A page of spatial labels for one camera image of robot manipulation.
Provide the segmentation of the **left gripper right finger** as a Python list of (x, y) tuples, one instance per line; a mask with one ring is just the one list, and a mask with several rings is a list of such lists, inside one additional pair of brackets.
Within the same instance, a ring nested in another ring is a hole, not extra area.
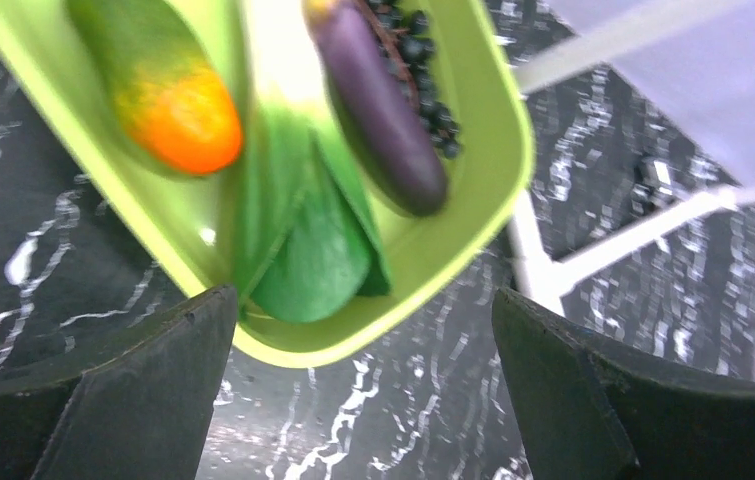
[(755, 382), (627, 346), (498, 291), (492, 327), (537, 479), (755, 479)]

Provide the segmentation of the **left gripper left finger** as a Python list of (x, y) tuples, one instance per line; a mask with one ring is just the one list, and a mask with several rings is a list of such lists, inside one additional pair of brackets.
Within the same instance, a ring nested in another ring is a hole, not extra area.
[(191, 479), (238, 319), (213, 287), (0, 374), (0, 479)]

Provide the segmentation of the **fake bok choy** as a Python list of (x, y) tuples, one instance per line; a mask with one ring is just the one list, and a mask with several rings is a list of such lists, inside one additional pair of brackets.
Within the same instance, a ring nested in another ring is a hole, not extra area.
[(235, 283), (267, 315), (327, 318), (391, 292), (357, 159), (298, 1), (244, 1), (252, 109), (238, 163)]

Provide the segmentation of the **fake mango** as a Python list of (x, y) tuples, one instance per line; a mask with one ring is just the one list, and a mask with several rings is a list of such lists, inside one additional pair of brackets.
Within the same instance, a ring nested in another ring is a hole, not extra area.
[(205, 176), (233, 163), (242, 126), (222, 77), (167, 1), (68, 1), (123, 133), (160, 164)]

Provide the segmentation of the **fake purple eggplant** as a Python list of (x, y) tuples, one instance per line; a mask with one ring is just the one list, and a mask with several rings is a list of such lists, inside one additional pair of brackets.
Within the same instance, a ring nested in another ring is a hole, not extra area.
[(368, 151), (369, 173), (410, 214), (438, 213), (448, 198), (445, 167), (390, 74), (371, 26), (349, 1), (305, 1), (303, 10), (336, 94)]

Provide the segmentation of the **fake dark grapes bunch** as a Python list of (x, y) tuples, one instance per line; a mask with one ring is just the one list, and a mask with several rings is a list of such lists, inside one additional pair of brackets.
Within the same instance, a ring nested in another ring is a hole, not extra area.
[(462, 152), (460, 125), (443, 101), (432, 68), (437, 54), (428, 13), (404, 10), (397, 1), (358, 3), (373, 31), (378, 50), (402, 95), (429, 134), (436, 153), (453, 160)]

